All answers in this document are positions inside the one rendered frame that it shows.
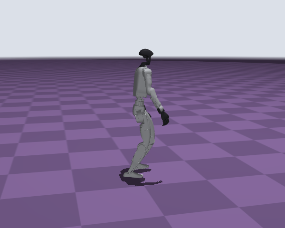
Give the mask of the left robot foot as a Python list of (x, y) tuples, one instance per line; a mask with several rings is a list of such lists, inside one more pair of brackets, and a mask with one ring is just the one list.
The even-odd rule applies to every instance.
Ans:
[(135, 170), (137, 170), (137, 169), (145, 169), (145, 168), (148, 168), (149, 167), (149, 165), (146, 165), (146, 164), (139, 164), (136, 168), (135, 168)]

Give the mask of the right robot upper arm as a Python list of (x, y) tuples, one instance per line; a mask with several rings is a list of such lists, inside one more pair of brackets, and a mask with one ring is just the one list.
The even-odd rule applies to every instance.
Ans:
[(152, 71), (150, 69), (142, 69), (142, 75), (144, 76), (145, 86), (146, 86), (146, 93), (147, 95), (150, 94), (150, 89), (152, 88)]

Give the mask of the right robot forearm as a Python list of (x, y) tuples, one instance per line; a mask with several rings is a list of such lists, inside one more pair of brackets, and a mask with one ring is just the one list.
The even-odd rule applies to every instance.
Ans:
[(158, 100), (154, 88), (151, 88), (151, 89), (150, 89), (150, 94), (151, 94), (151, 98), (150, 98), (150, 99), (152, 100), (152, 102), (153, 102), (154, 106), (156, 107), (156, 109), (159, 108), (160, 111), (163, 111), (164, 108), (163, 108), (163, 106), (161, 105), (160, 101)]

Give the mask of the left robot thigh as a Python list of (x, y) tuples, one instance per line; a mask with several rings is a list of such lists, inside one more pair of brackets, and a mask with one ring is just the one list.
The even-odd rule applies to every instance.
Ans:
[(152, 144), (154, 142), (154, 138), (155, 138), (154, 125), (153, 125), (151, 117), (149, 116), (149, 114), (147, 113), (146, 110), (145, 110), (145, 113), (146, 113), (146, 115), (148, 117), (148, 120), (149, 120), (149, 123), (150, 123), (150, 128), (151, 128), (151, 138), (150, 138), (150, 143), (149, 144)]

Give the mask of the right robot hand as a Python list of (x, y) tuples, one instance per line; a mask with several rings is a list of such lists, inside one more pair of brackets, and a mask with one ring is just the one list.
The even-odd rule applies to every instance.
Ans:
[(167, 125), (169, 123), (169, 116), (168, 114), (166, 114), (166, 112), (164, 112), (165, 110), (163, 111), (160, 111), (159, 108), (157, 108), (157, 111), (161, 114), (161, 118), (162, 118), (162, 121), (163, 121), (163, 125)]

